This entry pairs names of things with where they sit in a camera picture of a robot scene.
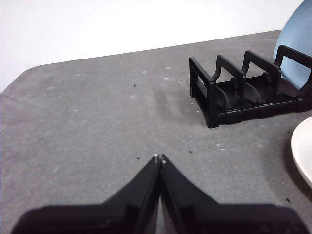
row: white bowl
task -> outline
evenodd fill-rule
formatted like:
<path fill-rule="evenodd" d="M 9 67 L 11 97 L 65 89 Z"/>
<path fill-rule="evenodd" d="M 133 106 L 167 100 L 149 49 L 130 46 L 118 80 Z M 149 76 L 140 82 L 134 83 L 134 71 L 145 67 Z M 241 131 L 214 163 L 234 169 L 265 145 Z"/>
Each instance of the white bowl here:
<path fill-rule="evenodd" d="M 292 134 L 291 146 L 296 166 L 312 189 L 312 117 L 296 127 Z"/>

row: black dish rack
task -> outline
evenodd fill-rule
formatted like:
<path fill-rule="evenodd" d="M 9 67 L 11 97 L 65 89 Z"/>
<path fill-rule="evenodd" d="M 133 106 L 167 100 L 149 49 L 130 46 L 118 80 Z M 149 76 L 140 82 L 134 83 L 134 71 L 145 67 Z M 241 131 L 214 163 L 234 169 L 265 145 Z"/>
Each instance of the black dish rack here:
<path fill-rule="evenodd" d="M 312 57 L 285 45 L 279 46 L 274 63 L 246 51 L 241 69 L 218 55 L 213 76 L 191 57 L 190 94 L 204 113 L 207 126 L 215 128 L 220 124 L 311 110 L 312 71 L 304 86 L 297 89 L 281 77 L 280 66 L 284 57 L 312 69 Z M 265 72 L 257 77 L 246 78 L 250 62 Z M 229 81 L 217 83 L 222 67 L 233 77 Z"/>

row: plate rim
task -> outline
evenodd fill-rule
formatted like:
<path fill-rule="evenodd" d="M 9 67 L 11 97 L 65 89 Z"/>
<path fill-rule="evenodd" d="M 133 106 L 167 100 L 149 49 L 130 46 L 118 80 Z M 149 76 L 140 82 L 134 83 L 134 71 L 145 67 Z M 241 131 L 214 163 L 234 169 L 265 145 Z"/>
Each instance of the plate rim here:
<path fill-rule="evenodd" d="M 304 121 L 302 121 L 301 123 L 299 123 L 297 125 L 297 127 L 295 128 L 294 132 L 292 133 L 292 138 L 291 138 L 291 149 L 292 149 L 292 157 L 294 159 L 294 162 L 296 164 L 296 167 L 298 169 L 298 171 L 300 172 L 301 176 L 304 178 L 304 180 L 306 181 L 306 183 L 309 185 L 309 187 L 312 189 L 312 174 L 309 175 L 307 170 L 303 167 L 300 166 L 300 163 L 298 162 L 298 154 L 296 154 L 294 152 L 294 141 L 295 141 L 295 137 L 296 137 L 296 134 L 297 134 L 297 131 L 300 127 L 302 127 L 302 125 L 305 123 L 305 122 L 309 122 L 309 121 L 312 121 L 312 116 L 311 117 L 308 117 L 307 119 L 305 119 Z"/>

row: gray table surface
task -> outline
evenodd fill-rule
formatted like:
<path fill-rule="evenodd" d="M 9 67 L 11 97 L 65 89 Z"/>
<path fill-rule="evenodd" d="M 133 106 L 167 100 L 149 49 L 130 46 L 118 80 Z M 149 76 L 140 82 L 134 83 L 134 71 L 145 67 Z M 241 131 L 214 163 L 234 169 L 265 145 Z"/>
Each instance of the gray table surface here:
<path fill-rule="evenodd" d="M 189 56 L 211 75 L 218 54 L 239 67 L 245 50 L 272 60 L 279 33 L 25 71 L 1 93 L 1 233 L 28 209 L 103 202 L 154 153 L 218 202 L 291 207 L 312 230 L 312 190 L 290 152 L 293 130 L 312 112 L 208 129 L 189 95 Z"/>

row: plate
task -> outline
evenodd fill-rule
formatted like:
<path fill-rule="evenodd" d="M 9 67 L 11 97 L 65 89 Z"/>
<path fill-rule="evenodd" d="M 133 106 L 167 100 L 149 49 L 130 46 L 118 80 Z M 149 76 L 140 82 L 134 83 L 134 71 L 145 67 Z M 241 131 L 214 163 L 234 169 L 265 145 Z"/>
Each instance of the plate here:
<path fill-rule="evenodd" d="M 312 189 L 312 117 L 296 127 L 292 134 L 291 146 L 296 166 Z"/>
<path fill-rule="evenodd" d="M 277 40 L 274 59 L 280 45 L 286 45 L 292 49 L 312 56 L 312 0 L 305 0 L 295 10 L 285 24 Z M 284 57 L 281 65 L 282 78 L 288 80 L 297 89 L 308 81 L 311 69 Z"/>

